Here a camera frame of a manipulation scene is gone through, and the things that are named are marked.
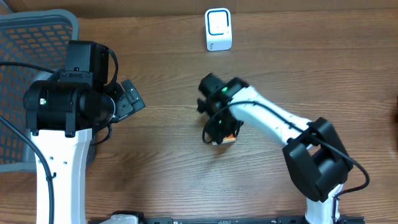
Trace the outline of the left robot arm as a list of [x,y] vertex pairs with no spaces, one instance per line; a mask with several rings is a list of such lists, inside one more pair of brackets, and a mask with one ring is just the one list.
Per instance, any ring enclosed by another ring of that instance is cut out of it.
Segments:
[[95,134],[145,107],[132,81],[59,70],[24,95],[37,168],[37,223],[85,223],[86,164]]

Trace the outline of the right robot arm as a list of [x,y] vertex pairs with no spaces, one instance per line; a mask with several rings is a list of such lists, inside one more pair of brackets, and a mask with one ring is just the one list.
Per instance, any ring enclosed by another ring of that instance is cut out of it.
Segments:
[[240,78],[225,83],[209,74],[198,89],[205,99],[197,100],[197,110],[210,117],[202,133],[208,143],[236,137],[244,123],[254,126],[282,148],[290,178],[307,199],[306,222],[341,222],[335,195],[353,164],[328,120],[289,113]]

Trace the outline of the orange tissue packet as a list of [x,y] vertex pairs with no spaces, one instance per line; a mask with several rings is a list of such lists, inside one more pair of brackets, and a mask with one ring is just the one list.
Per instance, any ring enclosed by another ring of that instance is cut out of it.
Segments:
[[216,145],[220,145],[220,144],[229,144],[229,143],[233,143],[236,141],[236,137],[231,134],[229,136],[226,136],[225,138],[223,138],[222,140],[219,141],[212,141],[212,145],[216,146]]

